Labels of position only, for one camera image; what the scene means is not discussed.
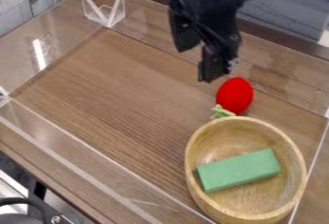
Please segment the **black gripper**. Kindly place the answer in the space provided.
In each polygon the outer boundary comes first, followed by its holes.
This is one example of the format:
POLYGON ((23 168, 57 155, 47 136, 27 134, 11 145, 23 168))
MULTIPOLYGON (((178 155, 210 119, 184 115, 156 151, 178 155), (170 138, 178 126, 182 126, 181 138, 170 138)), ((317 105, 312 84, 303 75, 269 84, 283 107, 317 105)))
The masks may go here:
POLYGON ((169 20, 173 40, 180 52, 201 43, 198 81, 210 83, 230 73, 232 61, 238 58, 241 33, 237 11, 244 0, 170 0, 169 20))

